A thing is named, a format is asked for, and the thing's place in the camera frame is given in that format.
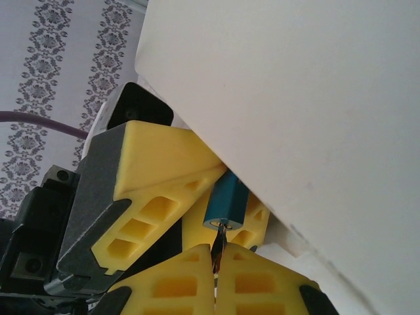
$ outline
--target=purple cable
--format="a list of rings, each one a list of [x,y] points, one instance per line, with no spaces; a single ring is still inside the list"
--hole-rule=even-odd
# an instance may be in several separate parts
[[[60,131],[61,133],[66,133],[67,135],[77,137],[80,139],[87,138],[86,131],[65,125],[63,123],[59,123],[48,118],[27,113],[0,111],[0,122],[32,123],[34,125],[39,125],[48,129]]]

